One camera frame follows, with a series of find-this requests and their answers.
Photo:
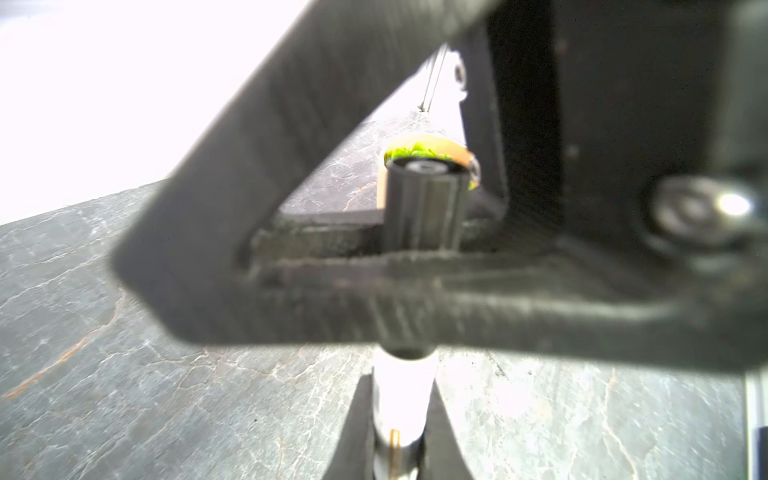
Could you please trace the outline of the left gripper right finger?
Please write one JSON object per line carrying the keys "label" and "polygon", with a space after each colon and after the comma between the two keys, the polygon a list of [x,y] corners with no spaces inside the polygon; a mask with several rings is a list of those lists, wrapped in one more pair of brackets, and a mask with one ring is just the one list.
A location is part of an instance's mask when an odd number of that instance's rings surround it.
{"label": "left gripper right finger", "polygon": [[434,480],[472,480],[445,403],[436,383],[432,385],[425,430],[422,438],[419,478]]}

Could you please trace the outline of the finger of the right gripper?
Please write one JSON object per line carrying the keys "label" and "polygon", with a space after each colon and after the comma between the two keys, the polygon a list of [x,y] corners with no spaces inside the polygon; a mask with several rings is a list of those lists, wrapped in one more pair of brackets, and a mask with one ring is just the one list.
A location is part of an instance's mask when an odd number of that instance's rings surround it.
{"label": "finger of the right gripper", "polygon": [[557,238],[473,250],[500,224],[471,192],[443,264],[382,252],[378,211],[283,202],[447,35],[498,1],[316,1],[115,248],[174,336],[246,345],[462,345],[677,368],[767,360],[767,259],[645,258]]}
{"label": "finger of the right gripper", "polygon": [[498,1],[447,35],[468,76],[468,248],[767,259],[763,1]]}

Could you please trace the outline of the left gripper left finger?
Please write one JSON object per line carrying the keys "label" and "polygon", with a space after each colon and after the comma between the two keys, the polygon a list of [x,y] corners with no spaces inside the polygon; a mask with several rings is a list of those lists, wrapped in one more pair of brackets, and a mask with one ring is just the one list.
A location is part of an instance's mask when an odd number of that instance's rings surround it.
{"label": "left gripper left finger", "polygon": [[372,375],[360,377],[323,480],[372,480],[375,452]]}

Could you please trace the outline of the black pen cap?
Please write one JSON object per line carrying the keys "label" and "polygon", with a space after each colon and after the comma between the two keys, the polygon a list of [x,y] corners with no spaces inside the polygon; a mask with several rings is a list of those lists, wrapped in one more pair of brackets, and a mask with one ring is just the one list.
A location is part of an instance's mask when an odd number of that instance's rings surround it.
{"label": "black pen cap", "polygon": [[387,163],[382,252],[399,260],[454,259],[468,205],[468,169],[411,154]]}

